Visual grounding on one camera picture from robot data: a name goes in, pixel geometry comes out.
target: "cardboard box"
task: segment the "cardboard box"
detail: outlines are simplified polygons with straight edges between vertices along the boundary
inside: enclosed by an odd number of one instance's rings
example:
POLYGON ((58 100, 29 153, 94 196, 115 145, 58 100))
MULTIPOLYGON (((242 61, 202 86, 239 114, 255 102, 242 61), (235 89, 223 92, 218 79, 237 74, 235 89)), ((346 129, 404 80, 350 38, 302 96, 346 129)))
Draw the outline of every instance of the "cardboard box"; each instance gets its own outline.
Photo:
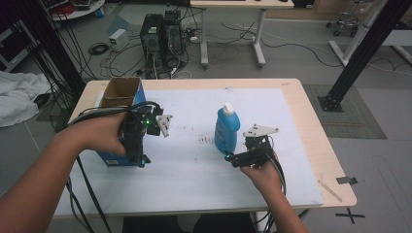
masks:
MULTIPOLYGON (((121 105, 132 105, 146 101, 140 78, 111 78, 104 91, 101 107, 117 107, 121 105)), ((119 156, 111 152, 98 151, 108 167, 136 166, 128 162, 126 156, 119 156)))

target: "gray floor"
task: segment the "gray floor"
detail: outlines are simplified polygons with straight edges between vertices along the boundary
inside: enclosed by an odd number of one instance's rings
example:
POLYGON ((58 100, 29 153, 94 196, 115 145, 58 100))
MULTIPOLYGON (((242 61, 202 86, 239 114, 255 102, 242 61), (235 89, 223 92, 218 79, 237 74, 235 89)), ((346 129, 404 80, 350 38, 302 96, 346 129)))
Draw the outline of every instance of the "gray floor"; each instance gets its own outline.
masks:
MULTIPOLYGON (((110 5, 106 10, 106 15, 102 18, 90 15, 71 20, 86 58, 86 51, 90 45, 97 42, 109 43, 108 36, 120 26, 127 27, 132 30, 129 33, 137 35, 140 31, 140 25, 137 23, 142 20, 147 9, 138 8, 136 5, 110 5)), ((240 28, 242 22, 228 22, 226 25, 240 28)), ((351 38, 334 38, 332 29, 325 28, 325 25, 324 21, 268 20, 263 28, 267 33, 263 34, 262 38, 272 46, 300 43, 314 48, 312 50, 324 63, 338 65, 339 61, 333 55, 327 41, 335 40, 344 49, 351 38)), ((258 68, 250 41, 239 41, 230 45, 214 43, 227 41, 218 37, 238 38, 239 31, 225 29, 218 23, 208 23, 208 34, 211 41, 211 63, 208 70, 204 71, 199 66, 199 48, 192 45, 190 48, 193 49, 189 51, 192 62, 185 68, 186 72, 176 77, 297 78, 302 83, 334 84, 343 70, 343 67, 325 66, 310 50, 292 45, 276 49, 262 46, 267 64, 263 68, 258 68)), ((132 43, 138 44, 140 41, 133 40, 132 43)), ((112 67, 121 71, 128 70, 136 64, 141 55, 141 47, 130 49, 120 55, 112 67)), ((90 69, 98 79, 107 79, 100 75, 105 75, 105 70, 99 67, 100 61, 106 56, 107 53, 94 56, 89 62, 90 69)), ((405 63, 389 47, 380 48, 371 61, 378 58, 387 58, 395 65, 405 63)), ((329 138, 347 176, 355 177, 359 181, 353 185, 358 204, 350 210, 352 214, 364 215, 365 218, 355 217, 355 223, 352 223, 346 216, 335 215, 348 214, 345 208, 311 210, 304 219, 311 232, 412 231, 412 68, 403 65, 398 67, 396 72, 388 71, 391 65, 386 60, 373 62, 372 65, 360 74, 355 87, 388 140, 329 138)), ((39 73, 39 69, 30 59, 25 59, 14 72, 39 73)), ((0 128, 0 193, 6 191, 21 176, 52 135, 50 123, 36 121, 35 117, 24 123, 0 128)), ((197 215, 180 216, 180 222, 185 230, 190 231, 197 218, 197 215)), ((114 232, 121 232, 121 217, 110 217, 109 222, 114 232)), ((96 232, 104 232, 103 223, 99 218, 93 219, 92 223, 96 227, 96 232)), ((55 219, 49 232, 82 230, 73 219, 55 219)))

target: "person's right hand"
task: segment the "person's right hand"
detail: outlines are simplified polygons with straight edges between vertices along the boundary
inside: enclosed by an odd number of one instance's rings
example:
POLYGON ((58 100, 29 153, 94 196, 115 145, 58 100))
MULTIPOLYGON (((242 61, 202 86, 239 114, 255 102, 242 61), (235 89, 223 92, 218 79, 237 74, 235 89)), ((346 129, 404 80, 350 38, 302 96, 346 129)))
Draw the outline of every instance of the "person's right hand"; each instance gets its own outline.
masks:
POLYGON ((266 161, 261 167, 241 167, 240 171, 252 180, 262 195, 282 191, 281 179, 271 161, 266 161))

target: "gray mat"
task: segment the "gray mat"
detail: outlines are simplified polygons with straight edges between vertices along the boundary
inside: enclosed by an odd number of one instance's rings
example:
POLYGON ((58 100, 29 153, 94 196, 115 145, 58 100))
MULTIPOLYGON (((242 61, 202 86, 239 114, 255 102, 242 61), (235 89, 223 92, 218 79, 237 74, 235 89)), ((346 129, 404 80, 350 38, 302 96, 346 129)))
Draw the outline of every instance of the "gray mat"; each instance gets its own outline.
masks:
POLYGON ((387 139, 355 87, 349 89, 341 103, 343 113, 324 112, 319 104, 318 96, 326 96, 331 85, 305 84, 303 88, 328 137, 387 139))

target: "forearm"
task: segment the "forearm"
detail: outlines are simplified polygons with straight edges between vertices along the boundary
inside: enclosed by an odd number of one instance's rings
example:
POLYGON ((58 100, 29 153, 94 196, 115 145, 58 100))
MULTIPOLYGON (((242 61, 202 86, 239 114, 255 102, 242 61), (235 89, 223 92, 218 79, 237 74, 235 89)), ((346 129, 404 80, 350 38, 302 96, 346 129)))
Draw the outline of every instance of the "forearm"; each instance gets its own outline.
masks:
POLYGON ((78 154, 81 139, 56 135, 0 199, 0 232, 46 232, 78 154))
POLYGON ((269 206, 280 233, 308 232, 306 226, 296 215, 296 212, 280 189, 268 190, 266 193, 262 193, 262 195, 269 206))

